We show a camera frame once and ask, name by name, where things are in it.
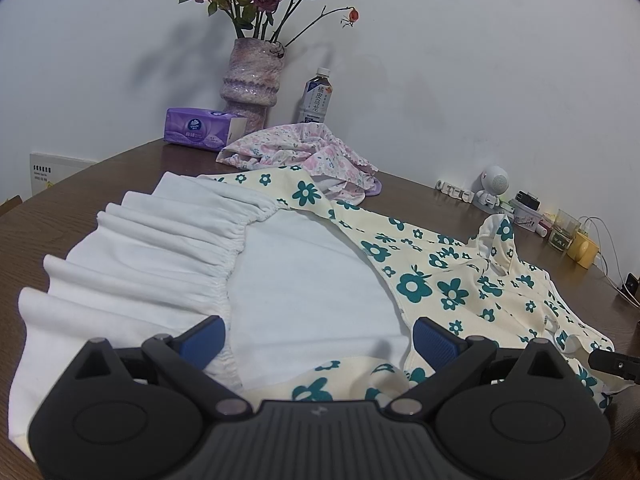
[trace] glass cup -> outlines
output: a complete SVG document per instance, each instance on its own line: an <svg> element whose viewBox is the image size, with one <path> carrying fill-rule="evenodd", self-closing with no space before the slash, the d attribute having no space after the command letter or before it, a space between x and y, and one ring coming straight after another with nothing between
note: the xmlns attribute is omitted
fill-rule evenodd
<svg viewBox="0 0 640 480"><path fill-rule="evenodd" d="M553 229L551 230L549 244L559 251L567 250L578 231L578 227L580 227L580 222L569 215L569 213L559 209Z"/></svg>

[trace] yellow container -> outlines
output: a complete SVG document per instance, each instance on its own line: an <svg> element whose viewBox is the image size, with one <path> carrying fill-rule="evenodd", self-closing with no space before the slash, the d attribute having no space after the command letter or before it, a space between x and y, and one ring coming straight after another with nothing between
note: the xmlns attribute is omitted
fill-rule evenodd
<svg viewBox="0 0 640 480"><path fill-rule="evenodd" d="M599 250L600 248L593 240L578 231L566 254L572 260L575 260L578 265L588 269L591 267Z"/></svg>

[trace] purple tissue box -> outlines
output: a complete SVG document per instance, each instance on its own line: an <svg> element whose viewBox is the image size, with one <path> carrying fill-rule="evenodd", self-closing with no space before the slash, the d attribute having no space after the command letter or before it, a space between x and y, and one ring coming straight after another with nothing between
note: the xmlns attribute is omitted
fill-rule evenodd
<svg viewBox="0 0 640 480"><path fill-rule="evenodd" d="M202 108L169 108L164 140L218 152L244 135L246 117Z"/></svg>

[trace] white robot figurine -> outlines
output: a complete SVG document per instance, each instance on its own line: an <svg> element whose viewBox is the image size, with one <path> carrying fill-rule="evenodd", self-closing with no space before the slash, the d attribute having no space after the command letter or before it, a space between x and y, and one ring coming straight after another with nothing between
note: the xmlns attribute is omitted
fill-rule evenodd
<svg viewBox="0 0 640 480"><path fill-rule="evenodd" d="M496 213L500 205L498 195L509 188L509 175L500 166L489 166L480 177L484 189L478 191L473 204L487 213Z"/></svg>

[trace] vase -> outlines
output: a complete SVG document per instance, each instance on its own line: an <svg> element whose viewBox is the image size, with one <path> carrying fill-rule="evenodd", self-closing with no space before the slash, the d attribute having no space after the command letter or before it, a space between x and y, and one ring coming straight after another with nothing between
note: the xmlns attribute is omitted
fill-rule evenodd
<svg viewBox="0 0 640 480"><path fill-rule="evenodd" d="M284 47L255 38L239 38L229 58L220 96L225 112L247 118L245 133L264 128L267 108L276 104Z"/></svg>

